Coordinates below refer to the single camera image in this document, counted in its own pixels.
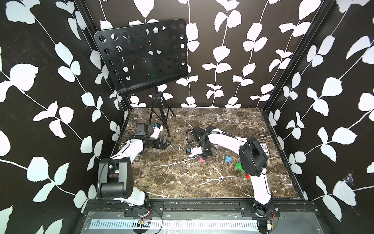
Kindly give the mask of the green lego brick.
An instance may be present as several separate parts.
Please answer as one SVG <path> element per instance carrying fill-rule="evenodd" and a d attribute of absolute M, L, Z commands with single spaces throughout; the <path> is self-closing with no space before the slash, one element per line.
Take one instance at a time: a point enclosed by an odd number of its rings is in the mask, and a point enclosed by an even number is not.
<path fill-rule="evenodd" d="M 240 171 L 242 171 L 242 172 L 244 172 L 244 170 L 242 168 L 242 165 L 240 163 L 236 163 L 235 168 L 238 169 L 238 170 L 240 170 Z"/>

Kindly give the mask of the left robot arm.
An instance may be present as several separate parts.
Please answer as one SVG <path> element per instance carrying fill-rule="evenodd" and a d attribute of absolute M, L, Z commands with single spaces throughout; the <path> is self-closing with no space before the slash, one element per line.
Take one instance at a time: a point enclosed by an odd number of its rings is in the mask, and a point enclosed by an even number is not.
<path fill-rule="evenodd" d="M 149 196 L 134 185 L 132 163 L 146 149 L 166 150 L 169 146 L 170 141 L 162 137 L 128 140 L 116 155 L 99 163 L 96 198 L 150 207 Z"/>

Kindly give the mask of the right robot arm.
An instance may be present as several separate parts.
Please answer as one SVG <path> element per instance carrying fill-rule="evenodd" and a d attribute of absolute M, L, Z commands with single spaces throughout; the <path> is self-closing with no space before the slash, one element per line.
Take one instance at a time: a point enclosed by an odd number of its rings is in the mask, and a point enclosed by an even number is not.
<path fill-rule="evenodd" d="M 267 160 L 264 149 L 255 137 L 243 138 L 221 131 L 214 126 L 197 126 L 185 134 L 189 145 L 187 154 L 207 160 L 213 157 L 212 148 L 220 146 L 237 154 L 242 169 L 249 175 L 254 190 L 254 210 L 259 217 L 270 211 L 272 194 L 267 181 Z"/>

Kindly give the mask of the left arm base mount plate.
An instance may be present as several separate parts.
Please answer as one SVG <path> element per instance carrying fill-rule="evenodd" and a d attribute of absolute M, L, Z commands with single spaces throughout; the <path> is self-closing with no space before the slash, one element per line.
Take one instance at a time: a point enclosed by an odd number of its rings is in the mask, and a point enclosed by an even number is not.
<path fill-rule="evenodd" d="M 147 207 L 131 206 L 125 208 L 124 217 L 150 219 L 152 217 L 162 217 L 164 202 L 151 201 Z"/>

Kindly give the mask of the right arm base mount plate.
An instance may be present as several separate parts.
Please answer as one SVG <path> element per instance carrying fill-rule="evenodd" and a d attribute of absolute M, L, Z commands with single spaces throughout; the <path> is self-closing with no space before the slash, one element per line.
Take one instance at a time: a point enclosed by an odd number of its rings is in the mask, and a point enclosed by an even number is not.
<path fill-rule="evenodd" d="M 278 205 L 273 200 L 270 200 L 266 205 L 257 201 L 240 202 L 239 205 L 243 217 L 269 219 L 280 215 Z"/>

